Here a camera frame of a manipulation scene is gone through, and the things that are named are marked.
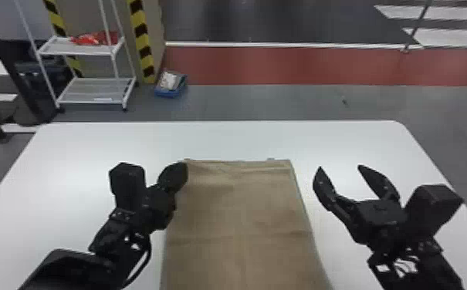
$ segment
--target red floor stripe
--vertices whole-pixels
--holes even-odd
[[[167,47],[164,67],[198,85],[467,86],[467,49]]]

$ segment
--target shelf rack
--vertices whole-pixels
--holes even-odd
[[[127,101],[129,100],[133,87],[136,85],[137,77],[132,64],[132,58],[130,57],[129,48],[125,43],[124,28],[121,25],[120,17],[118,16],[115,0],[109,0],[113,7],[114,17],[116,18],[116,23],[121,35],[115,45],[112,45],[110,41],[109,26],[107,24],[105,9],[103,8],[103,0],[98,0],[103,29],[109,45],[79,46],[72,43],[67,37],[56,36],[52,27],[52,37],[49,38],[48,41],[40,47],[40,49],[37,49],[36,47],[33,35],[29,29],[28,22],[26,21],[19,1],[20,0],[14,0],[15,6],[17,7],[22,24],[26,30],[26,34],[32,44],[32,48],[36,54],[36,58],[39,62],[42,74],[46,80],[46,85],[48,86],[48,90],[56,108],[61,110],[62,108],[60,104],[62,103],[105,103],[121,104],[122,109],[124,111],[127,110]],[[120,77],[120,74],[118,73],[116,55],[122,47],[125,47],[132,77],[123,78]],[[73,79],[71,79],[62,93],[57,96],[42,63],[42,56],[63,56],[66,63],[67,56],[107,56],[110,57],[113,64],[114,77],[81,78],[77,77],[73,68],[70,67]]]

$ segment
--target gray floor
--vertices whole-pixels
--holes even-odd
[[[191,86],[180,99],[134,91],[130,110],[71,106],[56,121],[397,120],[467,203],[467,88],[421,86]],[[0,148],[0,178],[23,148]]]

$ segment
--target cable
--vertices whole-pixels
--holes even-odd
[[[151,236],[148,236],[147,238],[147,251],[148,251],[147,257],[143,260],[143,263],[141,263],[140,267],[127,280],[125,280],[124,285],[121,286],[122,289],[130,285],[130,283],[134,282],[137,276],[140,275],[140,273],[143,271],[145,266],[147,266],[148,262],[151,260],[151,257],[152,257]]]

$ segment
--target white wire shelf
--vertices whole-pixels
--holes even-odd
[[[111,56],[116,55],[124,45],[125,38],[122,36],[114,46],[80,46],[72,43],[69,37],[52,36],[39,49],[43,56]]]
[[[136,78],[73,78],[60,94],[58,103],[115,103],[124,108]]]

